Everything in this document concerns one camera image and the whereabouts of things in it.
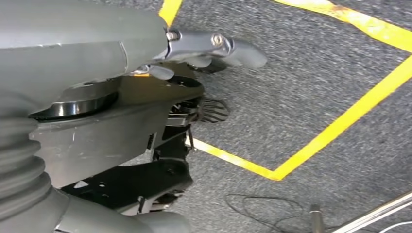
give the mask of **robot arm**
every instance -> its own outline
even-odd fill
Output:
[[[40,145],[28,135],[37,122],[27,116],[87,81],[141,67],[170,78],[156,69],[160,61],[204,67],[217,58],[257,68],[265,56],[220,34],[168,32],[153,13],[76,0],[4,0],[0,34],[0,232],[189,232],[180,216],[133,219],[54,189],[33,156]]]

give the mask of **wire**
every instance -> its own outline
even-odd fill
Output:
[[[242,202],[242,210],[244,211],[244,213],[230,203],[230,201],[228,200],[229,197],[242,197],[241,202]],[[281,200],[281,201],[284,201],[284,202],[286,202],[287,204],[289,204],[289,205],[291,206],[291,208],[293,208],[293,207],[298,207],[299,213],[296,214],[296,215],[293,215],[293,216],[291,216],[291,217],[282,218],[282,219],[276,221],[275,223],[270,223],[270,222],[268,222],[268,221],[266,221],[266,220],[262,220],[262,219],[259,219],[259,218],[256,217],[256,216],[254,216],[254,215],[246,208],[246,201],[247,201],[248,199]],[[247,218],[250,218],[250,219],[252,219],[252,220],[254,220],[254,221],[256,221],[256,222],[258,222],[258,223],[260,223],[260,224],[262,224],[262,225],[264,225],[264,226],[266,226],[266,227],[268,227],[268,228],[269,228],[269,231],[268,231],[268,232],[276,231],[276,232],[280,232],[280,233],[291,233],[291,232],[288,232],[288,231],[280,228],[280,227],[279,227],[279,224],[280,224],[281,222],[285,221],[285,220],[289,220],[289,219],[301,217],[301,216],[303,215],[303,213],[304,213],[304,208],[303,208],[303,206],[302,206],[301,204],[299,204],[297,201],[294,201],[294,200],[291,200],[291,199],[288,199],[288,198],[281,198],[281,197],[257,196],[257,195],[247,195],[247,194],[226,194],[225,197],[224,197],[224,202],[226,203],[227,206],[229,206],[230,209],[232,209],[232,210],[235,211],[236,213],[238,213],[238,214],[240,214],[240,215],[243,215],[243,216],[245,216],[245,217],[247,217]],[[384,232],[386,232],[386,231],[388,231],[388,230],[390,230],[390,229],[392,229],[392,228],[394,228],[394,227],[400,226],[400,225],[401,225],[401,223],[395,224],[395,225],[390,226],[390,227],[388,227],[388,228],[386,228],[386,229],[384,229],[384,230],[382,230],[382,231],[380,231],[380,232],[376,232],[376,231],[368,230],[368,229],[361,229],[361,230],[367,231],[367,232],[372,232],[372,233],[384,233]],[[331,229],[338,228],[338,227],[339,227],[339,226],[328,227],[328,228],[326,228],[325,230],[331,230]]]
[[[392,229],[392,228],[395,228],[395,227],[398,227],[398,226],[402,226],[402,225],[406,225],[406,224],[412,224],[412,221],[399,222],[399,223],[397,223],[397,224],[394,224],[394,225],[392,225],[392,226],[389,226],[389,227],[383,229],[383,230],[380,231],[379,233],[384,233],[384,232],[389,231],[389,230]]]

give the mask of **gray plastic housing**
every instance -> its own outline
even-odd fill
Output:
[[[165,28],[156,13],[136,9],[76,0],[0,2],[0,232],[52,233],[77,208],[33,156],[40,145],[29,139],[37,122],[28,114],[48,108],[70,86],[147,63],[167,48]],[[88,212],[97,219],[116,215],[102,228],[123,217],[100,207]],[[76,224],[73,232],[90,233],[76,231]],[[135,220],[128,226],[122,232],[152,232],[140,231]],[[93,232],[109,231],[96,226]]]
[[[154,12],[76,0],[0,2],[0,92],[24,94],[37,112],[76,84],[117,77],[167,48]]]

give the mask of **black cable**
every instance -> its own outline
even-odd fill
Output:
[[[229,202],[228,197],[242,197],[241,202],[242,202],[242,210],[244,211],[244,213],[242,211],[240,211],[238,208],[236,208],[235,206],[233,206]],[[259,219],[258,217],[254,216],[252,213],[249,212],[249,210],[246,208],[246,201],[248,199],[281,200],[281,201],[284,201],[287,204],[289,204],[292,208],[293,207],[298,207],[299,208],[299,214],[291,216],[291,217],[282,218],[282,219],[276,221],[275,223],[270,223],[266,220]],[[232,209],[236,213],[238,213],[240,215],[243,215],[247,218],[250,218],[250,219],[252,219],[252,220],[268,227],[269,228],[268,232],[276,231],[276,232],[279,232],[279,233],[291,233],[291,232],[288,232],[288,231],[280,228],[278,225],[281,222],[285,221],[285,220],[298,218],[298,217],[301,217],[304,214],[304,208],[301,204],[299,204],[297,201],[294,201],[294,200],[291,200],[291,199],[288,199],[288,198],[282,198],[282,197],[256,196],[256,195],[247,195],[247,194],[227,194],[224,197],[224,202],[226,203],[227,206],[229,206],[230,209]],[[338,227],[339,226],[328,227],[325,230],[331,230],[331,229],[338,228]],[[367,231],[367,232],[372,232],[372,233],[378,233],[376,231],[368,230],[368,229],[361,229],[361,230]]]

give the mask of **gray handle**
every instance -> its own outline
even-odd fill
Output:
[[[249,42],[232,39],[231,43],[233,46],[232,53],[221,59],[229,65],[243,65],[250,69],[257,69],[264,66],[268,61],[265,53]]]

